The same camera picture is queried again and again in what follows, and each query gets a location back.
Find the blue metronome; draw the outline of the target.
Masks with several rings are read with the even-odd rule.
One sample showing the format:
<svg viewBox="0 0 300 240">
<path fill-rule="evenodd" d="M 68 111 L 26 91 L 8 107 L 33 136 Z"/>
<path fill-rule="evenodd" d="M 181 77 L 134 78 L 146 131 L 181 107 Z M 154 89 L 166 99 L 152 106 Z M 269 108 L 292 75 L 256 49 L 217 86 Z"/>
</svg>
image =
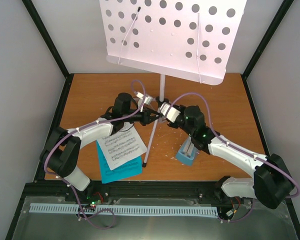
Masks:
<svg viewBox="0 0 300 240">
<path fill-rule="evenodd" d="M 199 150 L 188 137 L 177 151 L 175 158 L 186 166 L 192 166 L 198 154 Z"/>
</svg>

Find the white sheet music page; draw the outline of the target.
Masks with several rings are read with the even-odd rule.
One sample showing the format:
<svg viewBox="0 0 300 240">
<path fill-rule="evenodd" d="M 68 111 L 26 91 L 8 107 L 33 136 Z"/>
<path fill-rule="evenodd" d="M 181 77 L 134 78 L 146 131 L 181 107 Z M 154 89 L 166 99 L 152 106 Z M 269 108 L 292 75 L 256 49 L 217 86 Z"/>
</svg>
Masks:
<svg viewBox="0 0 300 240">
<path fill-rule="evenodd" d="M 132 123 L 125 123 L 117 133 L 100 138 L 97 143 L 110 170 L 140 157 L 147 151 L 146 145 Z"/>
</svg>

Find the blue sheet music page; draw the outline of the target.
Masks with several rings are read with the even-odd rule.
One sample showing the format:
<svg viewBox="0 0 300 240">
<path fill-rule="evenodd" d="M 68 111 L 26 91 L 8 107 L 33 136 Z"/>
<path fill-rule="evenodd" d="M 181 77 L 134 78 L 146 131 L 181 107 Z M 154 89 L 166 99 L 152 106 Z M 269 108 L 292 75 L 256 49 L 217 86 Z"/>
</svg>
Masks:
<svg viewBox="0 0 300 240">
<path fill-rule="evenodd" d="M 96 149 L 97 149 L 97 156 L 99 162 L 101 182 L 103 184 L 124 180 L 130 177 L 137 176 L 142 173 L 141 156 L 138 156 L 124 163 L 123 165 L 115 168 L 114 170 L 110 170 L 105 155 L 103 154 L 98 142 L 96 142 Z"/>
</svg>

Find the white perforated music stand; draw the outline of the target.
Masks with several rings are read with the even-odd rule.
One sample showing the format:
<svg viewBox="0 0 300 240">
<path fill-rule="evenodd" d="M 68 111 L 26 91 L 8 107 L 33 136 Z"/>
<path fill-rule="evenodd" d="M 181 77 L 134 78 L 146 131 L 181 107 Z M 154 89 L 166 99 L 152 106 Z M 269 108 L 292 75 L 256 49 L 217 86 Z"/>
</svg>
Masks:
<svg viewBox="0 0 300 240">
<path fill-rule="evenodd" d="M 244 0 L 102 0 L 109 63 L 217 86 Z"/>
</svg>

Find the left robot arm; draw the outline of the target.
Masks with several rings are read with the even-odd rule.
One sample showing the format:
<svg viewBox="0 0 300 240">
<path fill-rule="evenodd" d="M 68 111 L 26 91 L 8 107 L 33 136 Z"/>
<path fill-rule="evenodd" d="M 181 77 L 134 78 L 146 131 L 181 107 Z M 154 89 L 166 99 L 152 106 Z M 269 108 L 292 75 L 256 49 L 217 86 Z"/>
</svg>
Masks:
<svg viewBox="0 0 300 240">
<path fill-rule="evenodd" d="M 136 94 L 138 102 L 129 93 L 119 93 L 114 105 L 91 123 L 71 129 L 55 128 L 39 157 L 44 171 L 52 170 L 52 174 L 74 187 L 82 201 L 91 200 L 94 195 L 92 180 L 77 165 L 80 150 L 98 139 L 116 134 L 124 127 L 124 123 L 139 122 L 146 126 L 162 116 L 147 107 L 152 101 L 150 96 L 140 92 Z"/>
</svg>

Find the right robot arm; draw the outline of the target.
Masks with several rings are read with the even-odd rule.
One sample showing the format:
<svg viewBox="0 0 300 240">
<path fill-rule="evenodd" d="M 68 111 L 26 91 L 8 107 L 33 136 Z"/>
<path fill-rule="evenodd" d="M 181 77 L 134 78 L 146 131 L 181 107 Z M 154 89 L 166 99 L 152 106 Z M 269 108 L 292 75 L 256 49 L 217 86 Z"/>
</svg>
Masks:
<svg viewBox="0 0 300 240">
<path fill-rule="evenodd" d="M 180 128 L 188 135 L 190 146 L 219 157 L 248 174 L 248 178 L 224 177 L 219 181 L 222 195 L 229 198 L 257 199 L 265 207 L 276 209 L 295 188 L 284 160 L 248 150 L 212 130 L 198 106 L 171 105 L 160 107 L 168 126 Z"/>
</svg>

